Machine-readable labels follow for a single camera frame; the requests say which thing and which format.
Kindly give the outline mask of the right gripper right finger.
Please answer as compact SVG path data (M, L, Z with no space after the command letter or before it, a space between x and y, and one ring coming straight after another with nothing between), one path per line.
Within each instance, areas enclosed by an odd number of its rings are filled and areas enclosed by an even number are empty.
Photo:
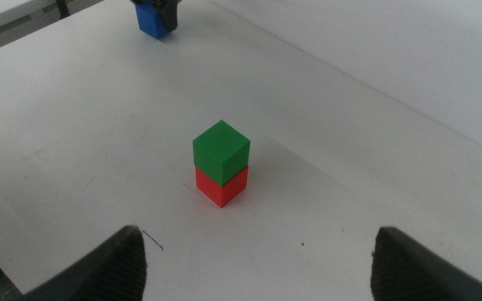
M372 253L375 300L482 300L482 282L396 227L382 227Z

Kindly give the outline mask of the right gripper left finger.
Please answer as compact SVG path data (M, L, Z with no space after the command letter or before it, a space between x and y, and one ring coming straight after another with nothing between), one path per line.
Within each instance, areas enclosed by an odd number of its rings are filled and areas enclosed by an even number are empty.
M146 269L140 229L124 226L78 262L26 293L23 299L142 301Z

